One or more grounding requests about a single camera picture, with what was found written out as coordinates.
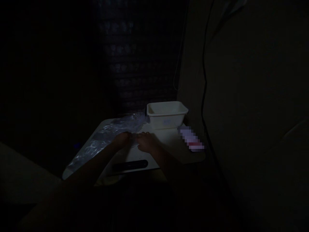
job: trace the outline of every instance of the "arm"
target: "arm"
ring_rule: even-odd
[[[240,229],[215,191],[159,146],[149,132],[139,134],[137,141],[138,149],[152,155],[178,197],[182,229]]]
[[[43,202],[36,205],[19,223],[26,231],[55,231],[68,216],[74,213],[79,198],[89,192],[113,155],[129,141],[130,133],[124,132],[100,153],[63,181]]]

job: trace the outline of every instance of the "plastic container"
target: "plastic container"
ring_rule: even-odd
[[[188,109],[179,101],[147,104],[147,114],[153,129],[176,128],[182,125]]]

